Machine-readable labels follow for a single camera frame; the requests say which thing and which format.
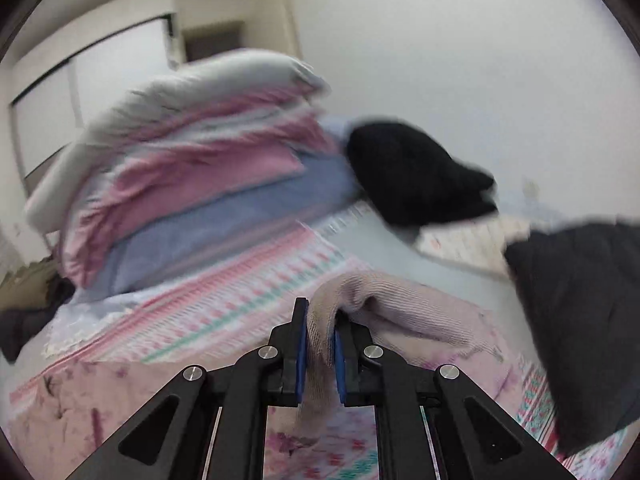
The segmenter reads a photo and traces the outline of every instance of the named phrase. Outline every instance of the silver bolt head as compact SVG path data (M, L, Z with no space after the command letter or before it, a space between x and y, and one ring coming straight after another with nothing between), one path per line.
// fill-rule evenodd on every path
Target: silver bolt head
M364 349L364 355L366 355L369 359L377 359L382 357L382 348L378 345L369 345Z
M273 359L278 355L278 349L275 346L263 346L258 350L258 355L262 359Z
M455 379L460 375L460 370L455 365L442 365L440 367L440 375L445 379Z
M182 376L188 381L197 381L202 377L202 368L199 366L190 366L182 372Z

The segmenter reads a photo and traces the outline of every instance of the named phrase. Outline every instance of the pillow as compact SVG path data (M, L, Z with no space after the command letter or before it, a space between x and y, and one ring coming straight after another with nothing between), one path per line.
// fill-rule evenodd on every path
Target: pillow
M79 187L123 144L324 88L305 63L267 50L236 50L158 76L129 91L63 150L29 198L27 221L43 234L59 230Z
M65 275L87 287L111 246L147 223L222 194L301 173L304 167L286 143L307 151L335 151L308 104L222 132L229 137L214 130L209 142L152 142L92 178L65 222L60 242Z

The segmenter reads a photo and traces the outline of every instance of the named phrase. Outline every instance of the sliding closet door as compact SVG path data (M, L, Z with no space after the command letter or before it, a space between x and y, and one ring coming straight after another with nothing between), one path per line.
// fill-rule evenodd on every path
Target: sliding closet door
M171 73L167 22L129 28L75 56L80 112L84 124L108 110L155 75Z
M16 147L23 177L81 133L73 88L73 69L67 63L14 105Z

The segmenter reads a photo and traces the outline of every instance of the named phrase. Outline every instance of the folded clothing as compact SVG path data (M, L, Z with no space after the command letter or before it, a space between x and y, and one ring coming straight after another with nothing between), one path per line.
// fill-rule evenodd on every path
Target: folded clothing
M566 454L640 418L640 227L593 223L508 245Z
M14 363L22 347L53 319L60 305L68 301L76 288L70 280L53 272L46 281L45 303L36 308L6 308L0 311L0 351Z
M86 288L112 245L149 222L301 173L289 146L333 153L315 114L302 102L204 133L188 128L186 139L173 135L117 158L85 184L68 213L60 241L65 274Z
M119 241L93 284L78 292L78 301L136 290L136 284L161 279L200 251L210 260L219 259L263 241L283 226L312 221L356 199L358 184L344 156L301 153L300 161L302 174L216 198Z
M508 242L529 237L531 221L505 214L446 226L425 226L414 247L420 254L508 278L502 256Z
M313 439L338 405L333 334L335 314L345 311L366 325L378 344L410 364L430 370L455 364L513 415L522 398L518 357L489 315L466 301L382 272L350 272L322 285L306 316L308 357L305 392L297 410L279 415L281 430L299 442Z
M157 77L129 91L56 159L26 205L31 226L63 227L79 187L123 145L162 137L207 117L228 116L321 91L305 63L266 50L236 50Z
M388 224L423 226L495 211L484 195L494 178L453 160L425 132L408 124L356 127L347 156L358 181Z

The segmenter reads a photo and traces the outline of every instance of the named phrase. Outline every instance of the black cloth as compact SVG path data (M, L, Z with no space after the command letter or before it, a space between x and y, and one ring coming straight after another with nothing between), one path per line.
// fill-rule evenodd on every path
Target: black cloth
M47 284L47 305L39 310L9 308L0 312L0 351L10 363L15 363L22 347L37 336L56 315L60 305L68 301L76 288L57 273Z
M533 232L504 252L573 454L640 418L640 227Z
M495 211L487 173L453 160L426 133L397 122L355 128L346 148L353 171L388 224L423 226Z

